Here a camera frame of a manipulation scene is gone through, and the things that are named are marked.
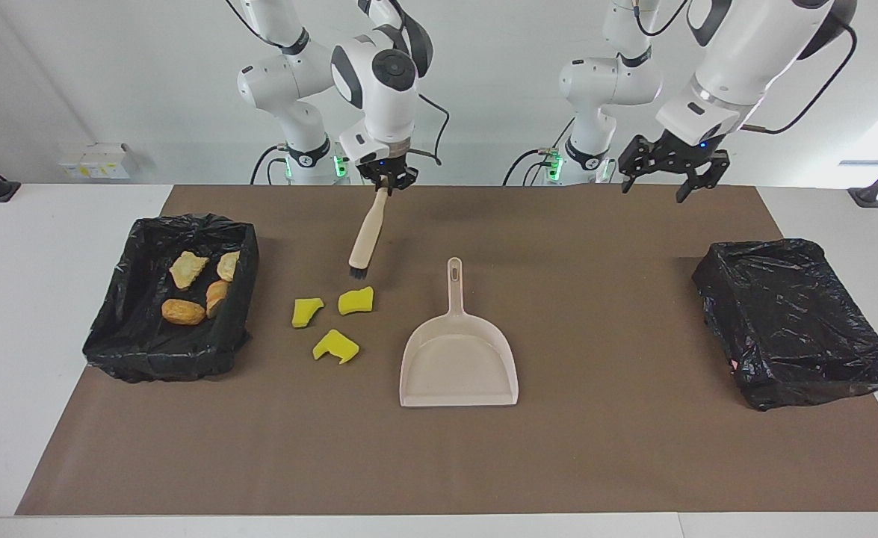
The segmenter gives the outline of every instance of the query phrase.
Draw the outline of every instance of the beige dustpan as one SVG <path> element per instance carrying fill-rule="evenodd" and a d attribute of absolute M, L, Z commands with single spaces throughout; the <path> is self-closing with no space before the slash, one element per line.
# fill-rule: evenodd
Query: beige dustpan
<path fill-rule="evenodd" d="M 448 314 L 419 326 L 402 355 L 402 406 L 515 405 L 518 375 L 508 340 L 466 314 L 462 260 L 448 260 Z"/>

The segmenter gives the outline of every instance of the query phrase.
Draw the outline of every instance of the brush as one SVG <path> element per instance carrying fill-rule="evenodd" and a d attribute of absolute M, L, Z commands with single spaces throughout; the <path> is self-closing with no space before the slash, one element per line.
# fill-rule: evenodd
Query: brush
<path fill-rule="evenodd" d="M 382 229 L 385 202 L 388 198 L 388 188 L 380 188 L 376 191 L 376 201 L 373 202 L 373 207 L 369 208 L 366 219 L 362 222 L 362 228 L 359 229 L 353 254 L 349 256 L 349 274 L 354 279 L 363 280 L 369 273 L 369 263 L 373 259 L 378 235 Z"/>

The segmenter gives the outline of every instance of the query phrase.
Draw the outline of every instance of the yellow sponge piece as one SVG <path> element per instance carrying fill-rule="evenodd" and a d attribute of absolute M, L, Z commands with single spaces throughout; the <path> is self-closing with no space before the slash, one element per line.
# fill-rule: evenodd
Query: yellow sponge piece
<path fill-rule="evenodd" d="M 343 365 L 353 360 L 359 352 L 359 344 L 347 339 L 346 335 L 337 330 L 330 330 L 326 336 L 312 348 L 312 358 L 319 360 L 326 353 L 339 357 L 339 364 Z"/>
<path fill-rule="evenodd" d="M 339 313 L 343 316 L 354 312 L 373 311 L 373 289 L 364 287 L 355 291 L 347 291 L 339 296 Z"/>
<path fill-rule="evenodd" d="M 292 309 L 292 326 L 296 328 L 308 326 L 312 316 L 315 316 L 323 306 L 326 304 L 322 299 L 297 299 L 296 306 Z"/>

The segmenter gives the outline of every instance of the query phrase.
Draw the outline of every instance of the food item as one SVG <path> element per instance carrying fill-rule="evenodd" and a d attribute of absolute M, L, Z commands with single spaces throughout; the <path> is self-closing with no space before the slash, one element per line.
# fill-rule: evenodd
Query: food item
<path fill-rule="evenodd" d="M 308 326 L 312 316 L 315 316 L 323 306 L 326 306 L 326 303 L 323 303 L 322 299 L 297 299 L 292 309 L 292 326 L 295 328 Z"/>
<path fill-rule="evenodd" d="M 209 258 L 200 258 L 200 256 L 192 252 L 183 251 L 183 254 L 179 255 L 179 258 L 170 267 L 170 273 L 173 275 L 176 289 L 180 291 L 190 289 L 190 286 L 193 285 L 193 280 L 197 279 L 197 276 L 202 273 L 206 263 L 209 263 Z"/>
<path fill-rule="evenodd" d="M 220 263 L 217 263 L 216 274 L 227 282 L 233 282 L 233 273 L 236 273 L 236 262 L 240 260 L 239 252 L 229 252 L 220 257 Z"/>
<path fill-rule="evenodd" d="M 229 289 L 229 282 L 226 280 L 217 280 L 206 289 L 206 317 L 213 319 L 220 311 L 220 306 L 226 300 L 226 291 Z"/>
<path fill-rule="evenodd" d="M 347 291 L 339 296 L 339 313 L 343 316 L 354 312 L 373 311 L 374 291 L 371 287 Z"/>
<path fill-rule="evenodd" d="M 162 312 L 164 320 L 178 326 L 197 326 L 206 319 L 206 310 L 189 300 L 166 299 Z"/>
<path fill-rule="evenodd" d="M 326 353 L 339 358 L 339 364 L 343 365 L 353 360 L 359 352 L 359 344 L 347 338 L 337 330 L 330 330 L 316 347 L 312 348 L 312 358 L 319 360 Z"/>

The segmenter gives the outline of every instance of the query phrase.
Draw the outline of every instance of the black plastic bag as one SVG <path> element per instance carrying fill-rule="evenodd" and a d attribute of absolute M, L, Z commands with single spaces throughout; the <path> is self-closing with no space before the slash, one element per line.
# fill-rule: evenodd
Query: black plastic bag
<path fill-rule="evenodd" d="M 878 335 L 817 243 L 716 243 L 693 279 L 754 409 L 878 391 Z"/>
<path fill-rule="evenodd" d="M 169 268 L 183 251 L 210 258 L 196 282 L 176 289 Z M 220 279 L 220 256 L 240 252 L 233 283 L 214 320 L 196 327 L 162 317 L 166 299 L 206 305 L 206 289 Z M 130 383 L 193 381 L 233 368 L 245 330 L 259 249 L 252 224 L 217 215 L 143 218 L 135 222 L 100 313 L 83 346 L 87 363 Z"/>

